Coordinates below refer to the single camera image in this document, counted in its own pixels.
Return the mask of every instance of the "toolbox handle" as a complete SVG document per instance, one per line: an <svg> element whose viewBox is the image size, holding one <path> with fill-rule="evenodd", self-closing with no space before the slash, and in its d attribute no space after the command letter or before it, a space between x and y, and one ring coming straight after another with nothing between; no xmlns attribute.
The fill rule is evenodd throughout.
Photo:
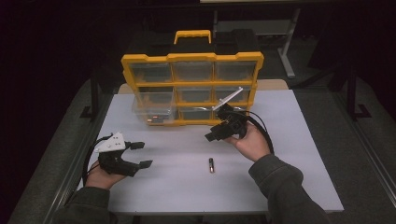
<svg viewBox="0 0 396 224"><path fill-rule="evenodd" d="M207 36L207 40L209 41L209 44L211 44L212 39L210 37L209 30L177 31L174 44L177 44L177 40L179 37L205 37L205 36Z"/></svg>

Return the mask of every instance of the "storage organizer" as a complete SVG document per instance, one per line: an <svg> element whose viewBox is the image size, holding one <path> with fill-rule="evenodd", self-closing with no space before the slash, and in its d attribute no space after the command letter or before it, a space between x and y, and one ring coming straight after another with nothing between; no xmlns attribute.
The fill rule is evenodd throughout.
<svg viewBox="0 0 396 224"><path fill-rule="evenodd" d="M253 105L264 60L256 36L251 30L216 36L207 30L134 36L121 63L139 118L149 125L215 125L212 106L239 87L229 105Z"/></svg>

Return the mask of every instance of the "person's left hand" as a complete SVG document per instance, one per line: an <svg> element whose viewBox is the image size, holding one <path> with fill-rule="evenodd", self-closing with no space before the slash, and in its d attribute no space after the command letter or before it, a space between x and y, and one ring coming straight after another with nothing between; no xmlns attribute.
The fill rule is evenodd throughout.
<svg viewBox="0 0 396 224"><path fill-rule="evenodd" d="M96 187L100 189L111 189L113 185L125 178L125 175L108 174L99 166L99 161L96 161L92 166L95 167L88 173L87 183L85 187Z"/></svg>

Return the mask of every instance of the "dark sweatshirt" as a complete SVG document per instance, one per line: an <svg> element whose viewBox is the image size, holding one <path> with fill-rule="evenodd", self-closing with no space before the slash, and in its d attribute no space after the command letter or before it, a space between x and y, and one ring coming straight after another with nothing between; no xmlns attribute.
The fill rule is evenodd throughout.
<svg viewBox="0 0 396 224"><path fill-rule="evenodd" d="M248 171L268 199L268 208L275 224L330 223L323 209L305 193L303 173L267 155L256 161ZM82 188L53 218L56 224L112 223L114 215L107 210L110 191L99 188Z"/></svg>

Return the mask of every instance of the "white plastic bracket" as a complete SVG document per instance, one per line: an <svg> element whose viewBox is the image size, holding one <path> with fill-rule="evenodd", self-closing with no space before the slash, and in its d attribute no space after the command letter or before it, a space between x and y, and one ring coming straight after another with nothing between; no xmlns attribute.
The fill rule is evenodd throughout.
<svg viewBox="0 0 396 224"><path fill-rule="evenodd" d="M94 152L107 152L125 149L123 135L120 132L113 134L109 139L97 147Z"/></svg>
<svg viewBox="0 0 396 224"><path fill-rule="evenodd" d="M239 87L239 89L237 91L231 93L230 95L228 95L224 99L219 99L219 103L217 105L212 106L212 110L217 110L222 105L225 105L227 102L229 102L231 99L233 99L235 97L235 95L237 95L242 90L243 90L243 88Z"/></svg>

